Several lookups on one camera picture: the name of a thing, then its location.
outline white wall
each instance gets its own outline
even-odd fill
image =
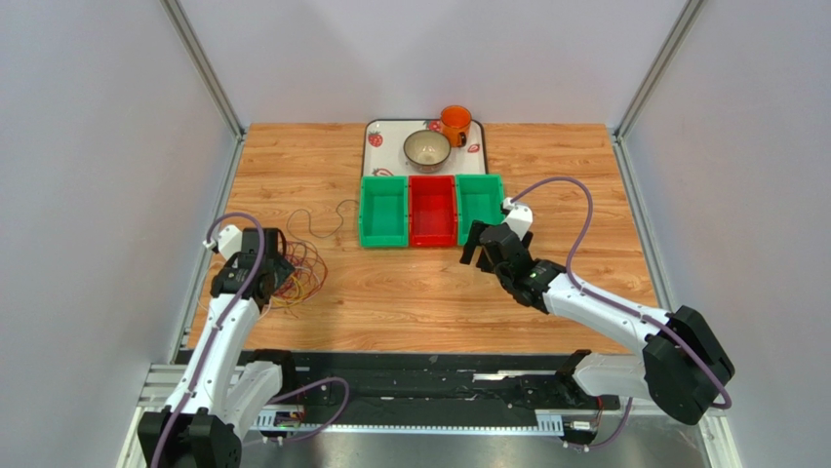
[[[735,363],[747,467],[831,459],[829,19],[709,2],[628,139],[669,284]]]
[[[244,123],[616,125],[684,0],[182,0]]]
[[[0,465],[113,466],[232,140],[158,1],[0,3]]]

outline wood grain surface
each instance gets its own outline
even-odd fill
[[[253,125],[227,210],[248,212],[263,226],[285,230],[297,209],[312,212],[316,233],[335,229],[344,199],[359,196],[364,124]],[[574,176],[591,189],[594,220],[574,261],[586,281],[655,305],[632,214],[601,125],[486,124],[491,174],[505,194],[546,176]],[[566,183],[543,186],[524,202],[534,209],[532,255],[564,263],[585,217],[582,192]],[[341,207],[343,227],[332,237],[308,235],[297,214],[292,232],[312,240],[330,267],[323,290],[291,310],[272,310],[247,348],[329,351],[571,353],[577,348],[625,352],[575,322],[518,305],[493,275],[458,263],[461,248],[365,250],[358,246],[357,205]],[[238,226],[245,220],[232,221]],[[202,304],[210,297],[210,278]],[[189,337],[205,324],[200,309]]]

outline metal floor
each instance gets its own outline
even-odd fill
[[[619,421],[604,415],[604,440]],[[323,433],[278,447],[251,432],[243,467],[441,468],[441,467],[641,467],[709,468],[700,430],[666,416],[635,415],[611,446],[588,453],[564,449],[559,439],[522,436]]]

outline green bin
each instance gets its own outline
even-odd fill
[[[405,176],[366,176],[361,179],[358,239],[361,247],[406,247],[409,209]]]
[[[458,203],[458,244],[467,242],[467,235],[474,220],[487,224],[499,224],[505,220],[502,214],[501,175],[457,175],[455,177],[456,202]]]

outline beige bowl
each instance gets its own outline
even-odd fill
[[[435,173],[442,169],[450,156],[448,138],[432,130],[419,130],[404,141],[404,155],[416,169]]]

